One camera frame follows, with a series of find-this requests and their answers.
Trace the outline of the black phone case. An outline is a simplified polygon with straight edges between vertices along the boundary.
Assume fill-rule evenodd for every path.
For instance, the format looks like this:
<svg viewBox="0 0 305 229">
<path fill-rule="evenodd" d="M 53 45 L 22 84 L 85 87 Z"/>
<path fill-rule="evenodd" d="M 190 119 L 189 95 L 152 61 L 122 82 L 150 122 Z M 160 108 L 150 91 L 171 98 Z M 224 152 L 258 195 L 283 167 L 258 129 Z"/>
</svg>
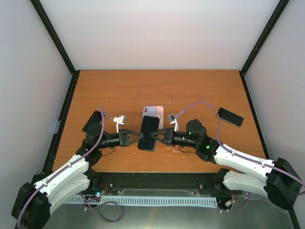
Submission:
<svg viewBox="0 0 305 229">
<path fill-rule="evenodd" d="M 142 118 L 140 133 L 143 137 L 138 141 L 138 149 L 142 151 L 153 152 L 155 150 L 156 140 L 151 137 L 151 133 L 158 131 L 160 119 L 155 116 L 145 115 Z"/>
</svg>

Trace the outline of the blue-edged phone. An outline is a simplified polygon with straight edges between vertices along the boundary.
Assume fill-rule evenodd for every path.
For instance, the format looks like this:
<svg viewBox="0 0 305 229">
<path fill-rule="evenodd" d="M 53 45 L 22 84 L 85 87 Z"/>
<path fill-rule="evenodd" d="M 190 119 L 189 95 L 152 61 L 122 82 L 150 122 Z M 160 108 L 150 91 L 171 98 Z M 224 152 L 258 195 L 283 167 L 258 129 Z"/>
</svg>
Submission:
<svg viewBox="0 0 305 229">
<path fill-rule="evenodd" d="M 90 116 L 90 118 L 88 119 L 88 121 L 86 122 L 86 124 L 84 125 L 84 127 L 82 128 L 83 132 L 87 132 L 89 127 L 92 124 L 96 124 L 96 123 L 100 123 L 102 121 L 102 115 L 100 111 L 94 111 L 92 113 L 92 115 Z"/>
</svg>

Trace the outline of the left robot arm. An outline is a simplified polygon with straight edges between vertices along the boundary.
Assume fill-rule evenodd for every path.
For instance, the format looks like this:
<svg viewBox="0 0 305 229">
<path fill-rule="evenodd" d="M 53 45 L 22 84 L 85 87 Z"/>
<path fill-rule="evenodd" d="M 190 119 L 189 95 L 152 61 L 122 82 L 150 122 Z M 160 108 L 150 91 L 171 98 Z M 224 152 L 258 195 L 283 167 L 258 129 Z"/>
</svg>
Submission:
<svg viewBox="0 0 305 229">
<path fill-rule="evenodd" d="M 118 130 L 104 131 L 103 125 L 92 124 L 79 150 L 63 166 L 34 184 L 23 184 L 17 194 L 11 215 L 19 229 L 41 229 L 54 211 L 82 191 L 98 189 L 97 172 L 92 167 L 101 159 L 102 149 L 129 146 L 143 138 L 142 133 Z"/>
</svg>

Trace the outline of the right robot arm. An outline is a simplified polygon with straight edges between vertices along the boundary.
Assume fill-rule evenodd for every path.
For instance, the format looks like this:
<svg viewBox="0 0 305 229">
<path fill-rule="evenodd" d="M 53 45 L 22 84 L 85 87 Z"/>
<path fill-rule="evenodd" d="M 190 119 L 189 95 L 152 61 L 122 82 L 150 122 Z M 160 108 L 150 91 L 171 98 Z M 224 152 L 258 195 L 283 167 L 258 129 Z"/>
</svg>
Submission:
<svg viewBox="0 0 305 229">
<path fill-rule="evenodd" d="M 291 210 L 301 194 L 304 183 L 287 160 L 263 159 L 237 151 L 209 137 L 197 119 L 187 123 L 186 132 L 164 128 L 151 136 L 165 145 L 192 147 L 205 162 L 231 167 L 220 173 L 221 185 L 229 190 L 261 195 L 285 210 Z"/>
</svg>

